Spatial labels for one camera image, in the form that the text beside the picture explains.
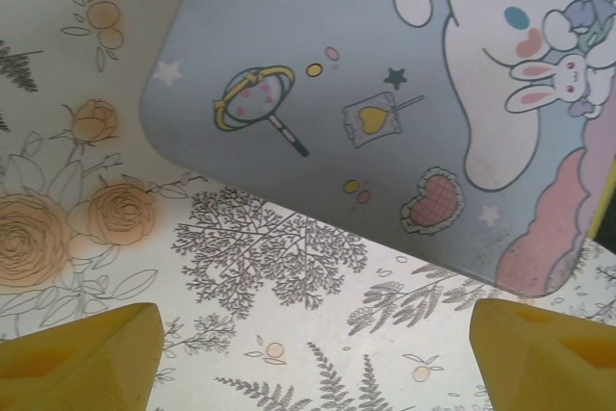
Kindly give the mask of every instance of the tree drawing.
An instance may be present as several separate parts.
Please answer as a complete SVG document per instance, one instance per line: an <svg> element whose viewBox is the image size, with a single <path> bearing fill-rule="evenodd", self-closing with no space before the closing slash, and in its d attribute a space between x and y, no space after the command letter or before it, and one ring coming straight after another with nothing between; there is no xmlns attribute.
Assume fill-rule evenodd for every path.
<svg viewBox="0 0 616 411"><path fill-rule="evenodd" d="M413 290L404 290L396 281L376 284L364 293L363 307L353 311L346 320L351 326L350 336L367 328L373 334L387 321L412 327L429 318L439 303L456 304L456 312L469 309L480 298L496 297L500 291L472 278L464 278L454 271L426 264L411 274L421 274L427 281ZM447 281L462 280L445 291Z"/></svg>
<svg viewBox="0 0 616 411"><path fill-rule="evenodd" d="M184 324L179 318L167 322L166 326L163 343L163 355L166 359L177 358L180 350L184 350L189 356L207 351L225 353L231 345L231 339L235 337L235 323L231 317L221 317L215 313L194 320L194 334L188 337L182 336ZM154 386L175 380L174 373L175 368L161 367L156 373Z"/></svg>
<svg viewBox="0 0 616 411"><path fill-rule="evenodd" d="M192 257L182 269L187 287L239 319L267 281L282 305L316 310L341 291L344 267L358 273L367 263L359 237L228 187L195 194L190 219L177 225L172 246Z"/></svg>
<svg viewBox="0 0 616 411"><path fill-rule="evenodd" d="M0 76L4 76L13 82L20 89L28 92L39 91L35 81L32 79L30 71L29 55L34 55L37 52L17 53L11 52L11 48L0 40ZM0 111L0 130L9 132L9 126L5 122L2 111Z"/></svg>
<svg viewBox="0 0 616 411"><path fill-rule="evenodd" d="M339 411L393 411L393 407L382 396L372 362L369 355L364 355L364 378L359 387L357 397L351 397L343 378L336 371L323 351L313 343L308 343L313 355L317 359L317 366L321 370L320 387L314 396L322 400L321 406L311 411L334 409ZM256 406L266 411L300 411L313 402L310 398L299 401L294 400L295 387L289 387L283 395L284 388L280 384L271 386L268 382L248 382L240 379L217 377L221 384L233 387L249 398L258 400Z"/></svg>

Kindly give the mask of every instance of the table surface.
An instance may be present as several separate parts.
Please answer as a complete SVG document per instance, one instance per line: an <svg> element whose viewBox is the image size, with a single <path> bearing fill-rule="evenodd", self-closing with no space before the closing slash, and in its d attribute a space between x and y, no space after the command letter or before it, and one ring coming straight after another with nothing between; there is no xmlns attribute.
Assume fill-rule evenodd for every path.
<svg viewBox="0 0 616 411"><path fill-rule="evenodd" d="M19 56L0 71L3 339L151 301L166 324L151 410L329 409L341 392L349 406L492 409L470 315L479 298L518 298L149 146L141 89L179 0L0 4L0 57ZM616 323L616 257L588 242L563 288L524 303Z"/></svg>

